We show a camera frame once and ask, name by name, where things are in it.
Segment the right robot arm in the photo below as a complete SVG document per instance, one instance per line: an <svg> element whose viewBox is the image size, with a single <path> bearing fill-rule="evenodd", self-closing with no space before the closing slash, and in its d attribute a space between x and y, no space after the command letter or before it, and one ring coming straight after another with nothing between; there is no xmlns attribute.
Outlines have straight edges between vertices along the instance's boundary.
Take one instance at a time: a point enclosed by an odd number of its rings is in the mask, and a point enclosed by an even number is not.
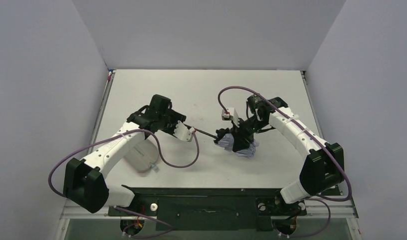
<svg viewBox="0 0 407 240"><path fill-rule="evenodd" d="M255 135L277 130L303 158L303 166L296 180L280 190L286 204L316 196L342 182L349 182L345 174L344 150L338 143L328 143L310 130L280 97L264 99L256 94L246 100L251 112L246 119L228 108L224 114L232 123L232 151L251 152L257 146Z"/></svg>

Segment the pink umbrella case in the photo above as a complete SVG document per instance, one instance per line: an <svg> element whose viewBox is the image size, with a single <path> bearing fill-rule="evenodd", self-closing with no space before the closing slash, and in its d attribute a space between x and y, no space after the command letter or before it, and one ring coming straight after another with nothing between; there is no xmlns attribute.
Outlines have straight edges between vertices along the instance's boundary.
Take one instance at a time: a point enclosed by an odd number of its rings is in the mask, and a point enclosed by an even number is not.
<svg viewBox="0 0 407 240"><path fill-rule="evenodd" d="M159 150L150 140L144 140L132 147L124 159L138 172L146 173L150 170L159 171L157 161L160 158Z"/></svg>

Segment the lavender folding umbrella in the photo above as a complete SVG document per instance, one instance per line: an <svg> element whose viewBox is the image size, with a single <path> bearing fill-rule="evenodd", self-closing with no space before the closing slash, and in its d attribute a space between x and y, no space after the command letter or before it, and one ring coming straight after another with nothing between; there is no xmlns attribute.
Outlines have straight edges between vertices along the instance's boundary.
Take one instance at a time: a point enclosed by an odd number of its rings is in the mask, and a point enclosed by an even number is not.
<svg viewBox="0 0 407 240"><path fill-rule="evenodd" d="M209 133L194 127L201 134L213 138L216 146L227 152L233 152L239 157L251 159L255 156L259 143L255 140L258 130L249 126L219 128L215 133Z"/></svg>

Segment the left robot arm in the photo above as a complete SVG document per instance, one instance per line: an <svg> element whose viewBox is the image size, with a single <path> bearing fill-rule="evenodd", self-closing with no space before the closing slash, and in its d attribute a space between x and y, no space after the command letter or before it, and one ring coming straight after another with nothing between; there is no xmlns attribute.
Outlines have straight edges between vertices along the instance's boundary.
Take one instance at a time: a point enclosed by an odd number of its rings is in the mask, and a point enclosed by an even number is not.
<svg viewBox="0 0 407 240"><path fill-rule="evenodd" d="M98 149L82 159L72 158L66 164L63 195L90 213L105 205L128 207L134 198L131 190L111 187L106 178L120 160L139 173L154 168L160 153L148 137L162 131L182 141L192 134L184 125L187 117L172 107L171 99L155 94L148 105L133 112L120 129Z"/></svg>

